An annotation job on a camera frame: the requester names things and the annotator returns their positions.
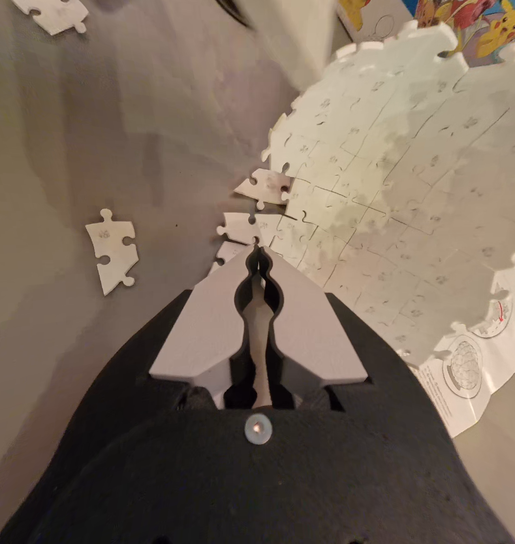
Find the white half-built puzzle ball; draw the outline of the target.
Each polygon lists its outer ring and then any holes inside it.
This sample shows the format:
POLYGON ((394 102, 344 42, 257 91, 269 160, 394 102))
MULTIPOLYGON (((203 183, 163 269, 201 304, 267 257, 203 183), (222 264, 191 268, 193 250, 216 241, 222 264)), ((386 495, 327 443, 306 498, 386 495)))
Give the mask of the white half-built puzzle ball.
POLYGON ((292 178, 271 248, 419 366, 515 252, 515 39, 498 63, 405 24, 337 50, 269 132, 292 178))

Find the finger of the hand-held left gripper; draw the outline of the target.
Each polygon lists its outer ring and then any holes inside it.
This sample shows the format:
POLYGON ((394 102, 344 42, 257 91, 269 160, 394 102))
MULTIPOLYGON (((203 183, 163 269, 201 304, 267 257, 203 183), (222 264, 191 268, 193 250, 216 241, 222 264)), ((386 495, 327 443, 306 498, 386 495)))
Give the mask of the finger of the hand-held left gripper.
POLYGON ((336 1, 216 1, 254 31, 300 92, 315 84, 330 62, 336 1))

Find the printed instruction sheet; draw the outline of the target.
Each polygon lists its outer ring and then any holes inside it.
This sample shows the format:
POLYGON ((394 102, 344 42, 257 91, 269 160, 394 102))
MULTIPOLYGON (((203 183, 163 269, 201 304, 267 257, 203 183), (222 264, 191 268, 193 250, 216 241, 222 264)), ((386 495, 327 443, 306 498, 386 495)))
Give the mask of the printed instruction sheet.
POLYGON ((510 285, 504 274, 497 273, 483 320, 471 327, 453 323, 451 333, 424 363, 409 366, 451 437, 478 422, 498 388, 493 374, 502 368, 492 359, 493 342, 506 332, 513 309, 510 285))

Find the colourful cartoon puzzle box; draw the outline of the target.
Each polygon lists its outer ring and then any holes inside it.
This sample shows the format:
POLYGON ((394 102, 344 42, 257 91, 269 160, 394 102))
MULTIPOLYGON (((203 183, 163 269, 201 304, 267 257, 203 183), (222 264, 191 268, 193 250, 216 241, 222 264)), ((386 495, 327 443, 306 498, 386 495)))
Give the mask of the colourful cartoon puzzle box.
POLYGON ((337 15, 355 43, 385 41, 411 18, 419 28, 446 24, 470 67, 501 63, 501 50, 515 43, 515 1, 338 1, 337 15))

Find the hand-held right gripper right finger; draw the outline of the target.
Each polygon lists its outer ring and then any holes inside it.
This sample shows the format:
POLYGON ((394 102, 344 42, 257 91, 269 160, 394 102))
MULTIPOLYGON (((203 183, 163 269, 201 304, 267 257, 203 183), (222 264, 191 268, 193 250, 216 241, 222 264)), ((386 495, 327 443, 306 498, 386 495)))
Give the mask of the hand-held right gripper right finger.
POLYGON ((324 387, 368 379, 323 289, 273 250, 262 247, 259 272, 273 312, 266 368, 273 407, 294 407, 324 387))

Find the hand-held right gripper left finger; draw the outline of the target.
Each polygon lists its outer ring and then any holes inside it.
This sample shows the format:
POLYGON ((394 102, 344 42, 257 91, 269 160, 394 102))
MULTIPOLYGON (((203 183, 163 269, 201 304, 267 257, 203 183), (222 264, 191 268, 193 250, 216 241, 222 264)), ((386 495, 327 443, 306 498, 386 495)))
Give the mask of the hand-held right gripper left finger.
POLYGON ((154 379, 187 383, 210 393, 219 409, 225 394, 255 369, 243 310, 252 300, 258 246, 197 283, 150 367, 154 379))

